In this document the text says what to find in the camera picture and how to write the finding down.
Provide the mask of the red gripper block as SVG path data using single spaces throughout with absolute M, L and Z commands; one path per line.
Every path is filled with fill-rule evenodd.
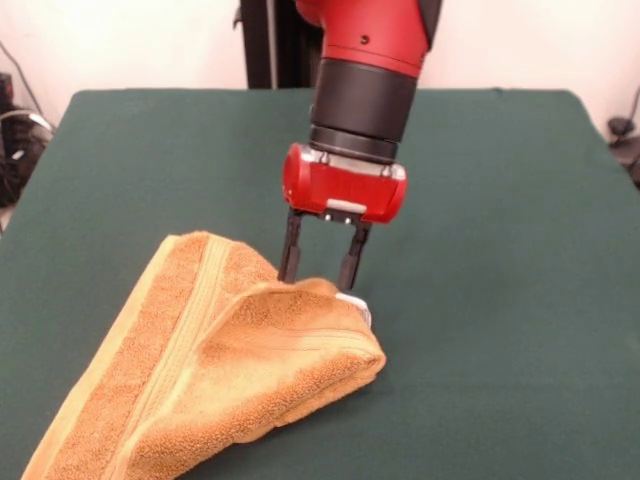
M 354 214 L 364 221 L 356 224 L 337 282 L 340 291 L 351 291 L 369 238 L 370 223 L 391 222 L 402 207 L 407 187 L 408 175 L 398 163 L 373 163 L 315 150 L 308 145 L 292 145 L 282 176 L 284 199 L 292 208 L 287 215 L 278 280 L 285 283 L 296 280 L 305 216 L 302 211 L 323 216 L 336 210 Z

